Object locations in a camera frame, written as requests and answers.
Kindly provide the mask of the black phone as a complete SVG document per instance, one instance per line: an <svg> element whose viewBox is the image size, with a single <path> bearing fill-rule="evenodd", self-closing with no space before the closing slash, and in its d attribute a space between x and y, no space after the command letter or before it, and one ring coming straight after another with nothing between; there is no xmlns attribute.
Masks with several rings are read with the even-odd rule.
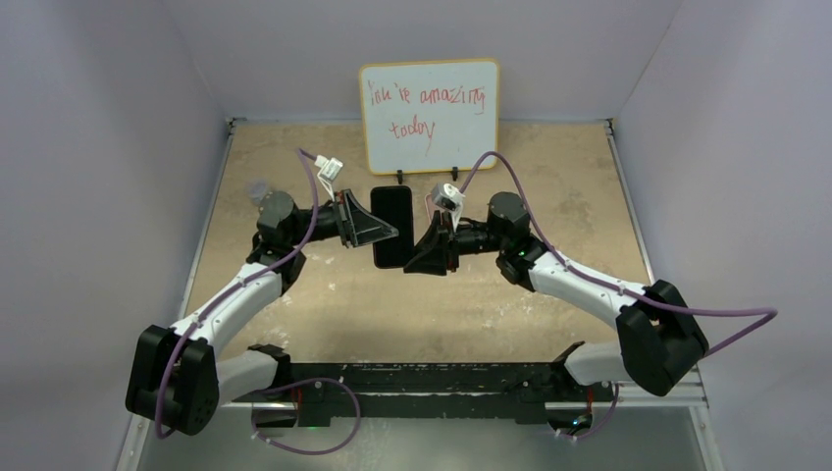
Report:
<svg viewBox="0 0 832 471"><path fill-rule="evenodd" d="M373 244L379 269L404 267L413 256L413 195L406 185L377 186L370 191L371 212L398 231L398 236Z"/></svg>

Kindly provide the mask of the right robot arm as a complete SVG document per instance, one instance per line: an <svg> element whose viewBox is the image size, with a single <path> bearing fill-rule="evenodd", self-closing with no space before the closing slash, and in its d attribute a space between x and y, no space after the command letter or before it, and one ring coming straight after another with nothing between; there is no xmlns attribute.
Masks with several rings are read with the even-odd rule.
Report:
<svg viewBox="0 0 832 471"><path fill-rule="evenodd" d="M663 281L630 283L583 266L547 248L532 234L532 223L520 195L505 191L491 198L483 222L464 218L454 224L437 210L403 270L445 276L461 256L493 252L509 283L563 300L617 335L607 343L575 342L555 358L550 384L558 396L573 399L603 382L631 382L668 395L709 350L678 289Z"/></svg>

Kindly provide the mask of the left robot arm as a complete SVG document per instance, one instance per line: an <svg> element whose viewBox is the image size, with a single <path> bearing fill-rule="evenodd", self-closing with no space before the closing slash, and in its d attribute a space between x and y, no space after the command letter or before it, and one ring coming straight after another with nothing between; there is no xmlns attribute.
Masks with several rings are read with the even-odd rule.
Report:
<svg viewBox="0 0 832 471"><path fill-rule="evenodd" d="M258 391L270 401L289 395L292 375L280 348L253 346L226 362L217 357L298 280L308 242L336 237L352 248L398 235L394 225L372 215L349 189L309 209L298 208L284 191L272 191L258 213L252 249L232 280L172 326L151 325L138 337L126 408L152 420L160 439L198 434L219 405L242 395Z"/></svg>

